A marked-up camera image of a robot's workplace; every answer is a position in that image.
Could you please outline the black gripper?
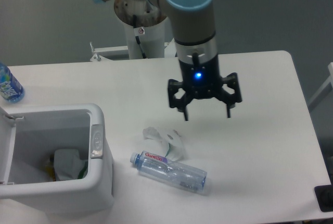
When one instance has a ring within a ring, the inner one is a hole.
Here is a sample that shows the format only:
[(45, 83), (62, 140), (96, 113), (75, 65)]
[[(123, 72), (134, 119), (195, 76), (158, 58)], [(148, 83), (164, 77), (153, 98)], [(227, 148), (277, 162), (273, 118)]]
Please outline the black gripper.
[[(231, 109), (242, 102), (238, 74), (221, 77), (215, 38), (206, 42), (185, 43), (175, 40), (183, 80), (168, 80), (169, 107), (177, 108), (188, 121), (187, 105), (193, 99), (215, 97), (226, 105), (227, 118)], [(176, 93), (182, 89), (181, 98)]]

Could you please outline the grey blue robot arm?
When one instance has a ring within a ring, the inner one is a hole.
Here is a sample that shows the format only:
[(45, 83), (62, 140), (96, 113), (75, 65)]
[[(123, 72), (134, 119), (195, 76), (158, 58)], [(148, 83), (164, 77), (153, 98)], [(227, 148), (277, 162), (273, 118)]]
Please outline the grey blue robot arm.
[(187, 105), (194, 99), (216, 98), (227, 110), (240, 103), (237, 73), (220, 75), (213, 0), (146, 1), (171, 21), (183, 79), (168, 81), (170, 107), (186, 114)]

